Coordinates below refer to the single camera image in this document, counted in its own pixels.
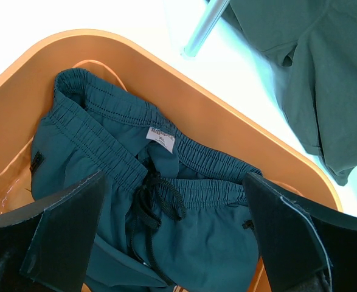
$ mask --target orange plastic tub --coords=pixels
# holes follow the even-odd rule
[[[231,106],[121,36],[72,30],[40,41],[0,75],[0,213],[33,201],[30,143],[51,107],[55,76],[74,66],[155,104],[193,140],[260,168],[283,187],[342,210],[335,189],[316,165]],[[249,291],[270,291],[262,262]]]

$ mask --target clothing label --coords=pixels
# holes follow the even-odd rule
[[[154,140],[155,142],[165,147],[167,151],[173,153],[173,147],[176,138],[174,138],[172,135],[169,135],[165,132],[162,132],[161,130],[150,127],[148,129],[146,139]]]

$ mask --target black plastic piece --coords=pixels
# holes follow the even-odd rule
[[[310,279],[327,262],[307,221],[262,181],[262,176],[250,173],[243,187],[270,286],[273,292],[281,292]]]
[[[105,188],[97,172],[0,215],[0,292],[81,291]]]
[[[310,275],[319,274],[315,273],[319,268],[327,282],[332,282],[333,292],[357,291],[356,217],[298,196],[253,173],[246,175],[243,186],[273,292],[302,283],[304,276],[307,281]],[[332,281],[328,265],[323,262],[323,249],[315,252],[312,246],[318,246],[316,236],[294,222],[297,213],[285,209],[282,200],[310,218],[328,255]]]

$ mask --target white surface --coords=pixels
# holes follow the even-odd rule
[[[136,42],[220,97],[262,127],[308,155],[276,104],[283,79],[239,34],[219,21],[198,56],[179,53],[202,12],[203,0],[0,1],[0,73],[37,41],[69,29],[102,29]],[[357,169],[349,183],[333,182],[344,211],[357,216]]]

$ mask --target metal pole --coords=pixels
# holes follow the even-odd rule
[[[210,0],[206,11],[201,17],[195,31],[193,32],[189,42],[184,48],[183,55],[186,57],[195,57],[201,46],[207,39],[209,33],[219,20],[230,0]]]

